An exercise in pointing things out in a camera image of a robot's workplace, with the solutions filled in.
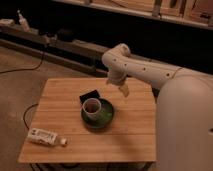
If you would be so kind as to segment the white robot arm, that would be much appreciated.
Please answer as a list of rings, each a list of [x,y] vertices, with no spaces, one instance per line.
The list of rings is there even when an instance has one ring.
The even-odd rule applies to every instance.
[[[213,75],[137,60],[119,44],[102,56],[109,84],[128,93],[126,78],[159,91],[156,104],[157,171],[213,171]]]

